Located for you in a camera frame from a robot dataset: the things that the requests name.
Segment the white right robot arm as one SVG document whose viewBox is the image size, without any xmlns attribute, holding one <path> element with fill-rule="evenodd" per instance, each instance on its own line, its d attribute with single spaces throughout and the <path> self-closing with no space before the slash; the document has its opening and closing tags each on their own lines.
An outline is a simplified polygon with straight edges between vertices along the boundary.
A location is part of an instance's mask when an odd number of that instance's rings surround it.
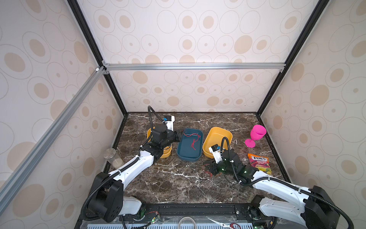
<svg viewBox="0 0 366 229">
<path fill-rule="evenodd" d="M 335 229 L 339 218 L 343 217 L 348 228 L 354 228 L 351 218 L 334 204 L 321 187 L 297 186 L 258 168 L 244 165 L 232 149 L 222 149 L 214 145 L 209 151 L 213 155 L 213 160 L 208 163 L 212 174 L 232 175 L 238 185 L 259 189 L 280 198 L 277 201 L 257 196 L 248 209 L 252 219 L 260 219 L 262 216 L 276 217 L 301 224 L 308 229 Z"/>
</svg>

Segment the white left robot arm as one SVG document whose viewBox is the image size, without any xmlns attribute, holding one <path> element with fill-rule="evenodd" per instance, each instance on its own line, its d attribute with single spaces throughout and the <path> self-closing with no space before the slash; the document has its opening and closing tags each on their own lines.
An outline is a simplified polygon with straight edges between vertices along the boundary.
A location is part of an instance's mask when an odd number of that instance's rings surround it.
<svg viewBox="0 0 366 229">
<path fill-rule="evenodd" d="M 145 169 L 161 158 L 164 149 L 181 142 L 184 130 L 170 130 L 159 124 L 151 130 L 151 138 L 139 149 L 133 159 L 110 173 L 99 173 L 92 184 L 80 216 L 84 221 L 103 219 L 112 222 L 120 215 L 141 215 L 143 203 L 134 197 L 125 197 L 126 187 Z"/>
</svg>

